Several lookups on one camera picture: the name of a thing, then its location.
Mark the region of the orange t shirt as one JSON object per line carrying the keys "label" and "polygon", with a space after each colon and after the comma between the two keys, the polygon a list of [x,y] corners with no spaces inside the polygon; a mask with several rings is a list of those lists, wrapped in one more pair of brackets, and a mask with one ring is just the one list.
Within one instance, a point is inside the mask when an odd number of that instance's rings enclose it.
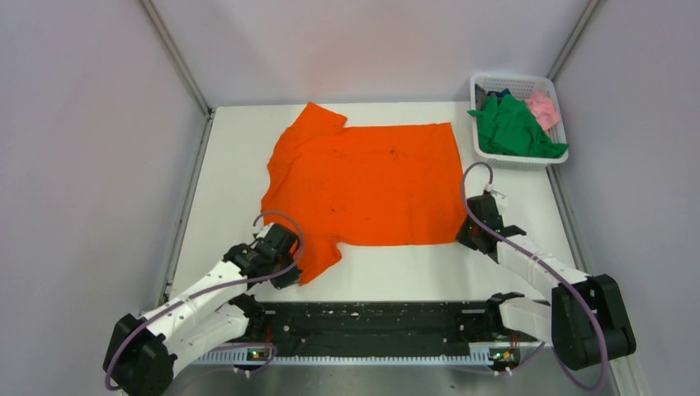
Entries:
{"label": "orange t shirt", "polygon": [[341,244],[451,243],[466,218],[450,123],[350,126],[314,103],[282,133],[267,165],[267,220],[305,235],[300,281],[341,260]]}

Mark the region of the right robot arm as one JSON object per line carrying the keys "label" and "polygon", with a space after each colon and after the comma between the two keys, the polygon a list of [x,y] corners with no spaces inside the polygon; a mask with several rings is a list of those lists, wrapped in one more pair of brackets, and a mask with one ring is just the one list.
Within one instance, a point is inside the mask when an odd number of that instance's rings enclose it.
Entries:
{"label": "right robot arm", "polygon": [[495,340],[523,332],[553,347],[560,362],[581,370],[636,352],[636,336],[618,283],[592,276],[541,250],[516,225],[504,225],[497,195],[485,191],[467,199],[468,215],[459,244],[490,258],[525,280],[544,297],[497,293],[487,301],[484,328]]}

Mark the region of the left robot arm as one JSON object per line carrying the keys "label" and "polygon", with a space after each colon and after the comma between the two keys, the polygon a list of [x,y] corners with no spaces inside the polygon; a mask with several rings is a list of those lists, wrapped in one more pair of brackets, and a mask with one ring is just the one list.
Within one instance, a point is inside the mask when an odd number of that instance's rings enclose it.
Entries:
{"label": "left robot arm", "polygon": [[300,279],[305,239],[298,224],[270,223],[239,243],[176,297],[115,324],[103,362],[105,386],[128,395],[161,395],[183,369],[226,342],[254,341],[264,310],[248,291],[270,282],[285,288]]}

